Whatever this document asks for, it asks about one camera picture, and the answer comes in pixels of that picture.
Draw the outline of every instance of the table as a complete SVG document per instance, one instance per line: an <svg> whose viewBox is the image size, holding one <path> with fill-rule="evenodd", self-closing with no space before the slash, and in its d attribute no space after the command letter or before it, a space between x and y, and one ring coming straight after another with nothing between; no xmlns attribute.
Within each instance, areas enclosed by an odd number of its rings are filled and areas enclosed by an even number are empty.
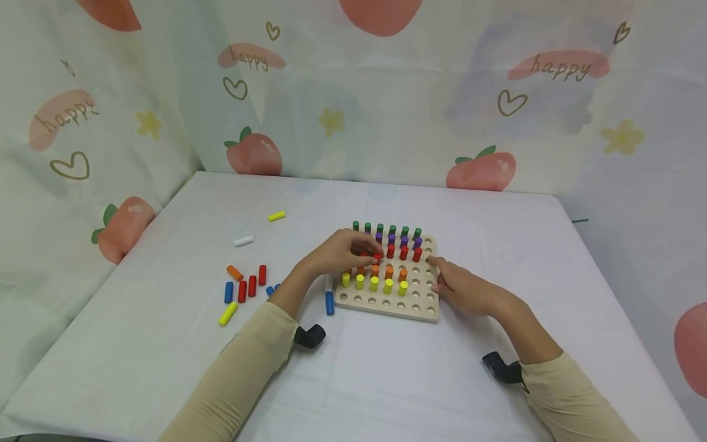
<svg viewBox="0 0 707 442"><path fill-rule="evenodd" d="M286 218L267 221L281 210ZM266 264L269 284L280 282L353 220L422 227L441 255L525 299L640 440L697 440L556 198L219 173L197 173L158 215L3 419L155 440L267 299L260 288L219 327L226 265L254 274ZM255 242L234 249L246 235ZM321 324L326 340L293 352L239 441L551 440L519 388L480 362L494 350L515 360L493 320L445 304L437 324L343 308L327 317L324 285L312 285L299 320Z"/></svg>

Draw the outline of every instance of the hand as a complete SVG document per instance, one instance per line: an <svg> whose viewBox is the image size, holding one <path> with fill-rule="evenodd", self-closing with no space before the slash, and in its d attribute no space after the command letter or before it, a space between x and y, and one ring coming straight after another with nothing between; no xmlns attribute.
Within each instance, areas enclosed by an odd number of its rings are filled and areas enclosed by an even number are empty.
<svg viewBox="0 0 707 442"><path fill-rule="evenodd" d="M432 291L463 313L494 316L500 303L515 298L504 288L479 278L442 257L430 255L427 262L440 271L438 283L432 286Z"/></svg>
<svg viewBox="0 0 707 442"><path fill-rule="evenodd" d="M359 256L361 252L366 252L368 256ZM315 276L339 273L352 267L375 264L375 253L383 255L383 248L375 242L373 236L341 228L307 255L302 264Z"/></svg>

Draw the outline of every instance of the forearm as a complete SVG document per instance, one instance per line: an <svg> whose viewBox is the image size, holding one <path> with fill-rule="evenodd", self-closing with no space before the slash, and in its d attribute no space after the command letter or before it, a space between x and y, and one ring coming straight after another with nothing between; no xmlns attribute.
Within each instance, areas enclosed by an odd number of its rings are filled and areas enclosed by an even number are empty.
<svg viewBox="0 0 707 442"><path fill-rule="evenodd" d="M506 331L522 364L540 364L560 357L562 349L523 300L505 290L497 299L492 316Z"/></svg>
<svg viewBox="0 0 707 442"><path fill-rule="evenodd" d="M494 317L520 358L528 405L547 425L555 440L637 441L577 363L563 353L542 327L530 307L514 295L508 295Z"/></svg>
<svg viewBox="0 0 707 442"><path fill-rule="evenodd" d="M268 302L280 307L290 318L296 319L307 291L318 276L305 258L292 269Z"/></svg>
<svg viewBox="0 0 707 442"><path fill-rule="evenodd" d="M260 306L216 357L159 440L231 442L272 374L287 360L296 329L295 320L276 303Z"/></svg>

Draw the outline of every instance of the left hand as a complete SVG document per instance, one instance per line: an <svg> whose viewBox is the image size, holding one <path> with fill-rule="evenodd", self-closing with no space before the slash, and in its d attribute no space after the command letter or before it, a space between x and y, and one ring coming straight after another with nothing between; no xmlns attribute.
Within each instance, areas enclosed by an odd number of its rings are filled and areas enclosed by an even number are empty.
<svg viewBox="0 0 707 442"><path fill-rule="evenodd" d="M368 256L358 256L366 251ZM315 275L344 272L352 267L365 267L375 264L373 254L383 255L383 247L373 236L352 231L350 228L340 228L334 232L319 247L312 250L303 260L304 264Z"/></svg>

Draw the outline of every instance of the beige sleeve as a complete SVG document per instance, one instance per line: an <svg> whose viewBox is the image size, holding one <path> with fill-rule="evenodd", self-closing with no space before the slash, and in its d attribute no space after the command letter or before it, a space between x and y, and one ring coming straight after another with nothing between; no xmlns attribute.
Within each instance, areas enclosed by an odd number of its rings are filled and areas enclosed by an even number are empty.
<svg viewBox="0 0 707 442"><path fill-rule="evenodd" d="M638 440L567 353L553 361L521 367L528 405L556 441Z"/></svg>
<svg viewBox="0 0 707 442"><path fill-rule="evenodd" d="M201 377L160 442L231 442L292 348L297 322L266 302Z"/></svg>

